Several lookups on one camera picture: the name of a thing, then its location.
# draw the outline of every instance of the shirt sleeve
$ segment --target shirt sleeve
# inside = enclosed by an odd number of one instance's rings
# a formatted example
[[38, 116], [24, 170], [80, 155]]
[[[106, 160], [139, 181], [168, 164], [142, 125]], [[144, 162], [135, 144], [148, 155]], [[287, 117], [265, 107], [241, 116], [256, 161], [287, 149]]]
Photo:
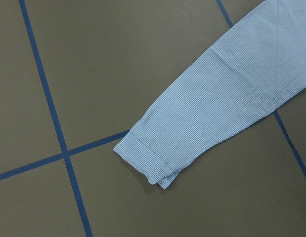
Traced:
[[306, 0], [266, 0], [220, 37], [114, 147], [166, 189], [201, 153], [306, 88]]

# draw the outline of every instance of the floor tile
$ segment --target floor tile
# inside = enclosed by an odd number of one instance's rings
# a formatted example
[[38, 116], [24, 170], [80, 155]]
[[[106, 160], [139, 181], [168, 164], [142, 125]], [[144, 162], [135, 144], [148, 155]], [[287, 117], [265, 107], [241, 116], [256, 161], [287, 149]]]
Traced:
[[69, 149], [130, 129], [228, 30], [215, 0], [26, 4]]
[[0, 237], [83, 237], [63, 160], [0, 181]]
[[72, 157], [95, 237], [306, 237], [306, 181], [272, 116], [203, 153], [167, 190], [124, 162], [118, 141]]
[[306, 165], [306, 89], [278, 109], [291, 142]]
[[60, 152], [18, 1], [0, 1], [0, 173]]
[[232, 23], [236, 24], [263, 0], [221, 0], [221, 2]]

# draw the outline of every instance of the tile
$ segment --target tile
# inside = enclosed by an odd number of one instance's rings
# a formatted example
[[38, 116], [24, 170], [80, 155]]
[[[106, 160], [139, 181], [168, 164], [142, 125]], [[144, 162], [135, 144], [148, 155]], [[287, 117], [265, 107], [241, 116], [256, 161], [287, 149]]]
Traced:
[[58, 154], [18, 1], [0, 1], [0, 173]]
[[130, 129], [228, 30], [215, 0], [26, 5], [69, 149]]
[[233, 24], [262, 3], [263, 0], [222, 0], [222, 4]]
[[278, 109], [291, 142], [306, 165], [306, 89]]
[[0, 181], [0, 237], [85, 236], [63, 160]]
[[204, 152], [167, 190], [114, 141], [72, 157], [94, 236], [306, 237], [306, 181], [272, 116]]

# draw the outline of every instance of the garment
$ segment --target garment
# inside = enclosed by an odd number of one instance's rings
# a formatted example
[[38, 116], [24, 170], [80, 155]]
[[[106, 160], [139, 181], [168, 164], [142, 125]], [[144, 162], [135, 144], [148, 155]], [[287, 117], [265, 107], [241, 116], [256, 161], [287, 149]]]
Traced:
[[210, 46], [114, 147], [166, 189], [201, 153], [306, 88], [306, 0], [266, 0]]

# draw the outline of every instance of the striped sleeve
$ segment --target striped sleeve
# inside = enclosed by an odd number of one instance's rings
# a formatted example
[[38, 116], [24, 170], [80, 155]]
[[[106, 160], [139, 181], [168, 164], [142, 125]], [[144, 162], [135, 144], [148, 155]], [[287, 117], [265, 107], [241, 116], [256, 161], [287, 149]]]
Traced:
[[306, 0], [298, 1], [266, 0], [253, 9], [157, 98], [113, 151], [166, 189], [201, 153], [306, 88]]

